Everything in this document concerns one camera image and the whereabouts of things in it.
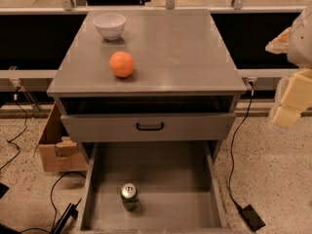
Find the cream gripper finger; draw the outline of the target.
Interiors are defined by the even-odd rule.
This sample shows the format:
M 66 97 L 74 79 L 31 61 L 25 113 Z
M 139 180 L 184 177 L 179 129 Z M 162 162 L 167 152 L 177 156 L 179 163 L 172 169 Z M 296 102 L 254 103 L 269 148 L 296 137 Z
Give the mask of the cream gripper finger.
M 285 54 L 288 51 L 289 35 L 290 30 L 287 28 L 266 45 L 265 51 L 275 55 Z
M 288 78 L 272 123 L 280 128 L 291 127 L 301 114 L 312 106 L 312 70 L 299 69 Z

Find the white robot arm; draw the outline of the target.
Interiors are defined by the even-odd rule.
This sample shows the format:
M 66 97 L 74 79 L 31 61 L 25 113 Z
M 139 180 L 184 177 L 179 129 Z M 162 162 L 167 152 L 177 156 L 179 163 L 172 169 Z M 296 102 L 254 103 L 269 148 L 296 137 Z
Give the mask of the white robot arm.
M 271 124 L 287 129 L 312 106 L 312 3 L 266 45 L 265 51 L 286 54 L 288 61 L 299 67 L 290 77 L 280 80 L 270 112 Z

